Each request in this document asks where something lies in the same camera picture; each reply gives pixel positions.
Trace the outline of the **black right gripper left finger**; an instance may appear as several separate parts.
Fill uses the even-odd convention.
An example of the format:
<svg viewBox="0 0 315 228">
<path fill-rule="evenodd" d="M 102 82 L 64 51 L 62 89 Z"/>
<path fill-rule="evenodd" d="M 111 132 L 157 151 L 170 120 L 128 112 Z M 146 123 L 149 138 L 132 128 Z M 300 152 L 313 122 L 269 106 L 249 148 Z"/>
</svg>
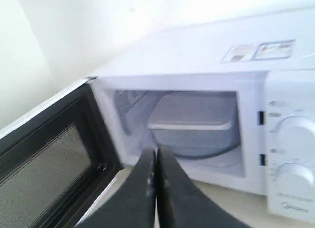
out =
<svg viewBox="0 0 315 228">
<path fill-rule="evenodd" d="M 78 228 L 153 228 L 156 205 L 156 152 L 145 149 L 118 190 Z"/>
</svg>

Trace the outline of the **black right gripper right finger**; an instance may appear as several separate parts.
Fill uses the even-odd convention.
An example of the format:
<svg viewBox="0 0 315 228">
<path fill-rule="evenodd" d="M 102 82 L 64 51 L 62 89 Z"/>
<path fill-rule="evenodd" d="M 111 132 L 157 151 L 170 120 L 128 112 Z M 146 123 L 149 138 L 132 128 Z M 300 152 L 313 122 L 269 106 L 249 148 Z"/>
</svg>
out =
<svg viewBox="0 0 315 228">
<path fill-rule="evenodd" d="M 248 228 L 208 198 L 174 154 L 157 151 L 157 210 L 161 228 Z"/>
</svg>

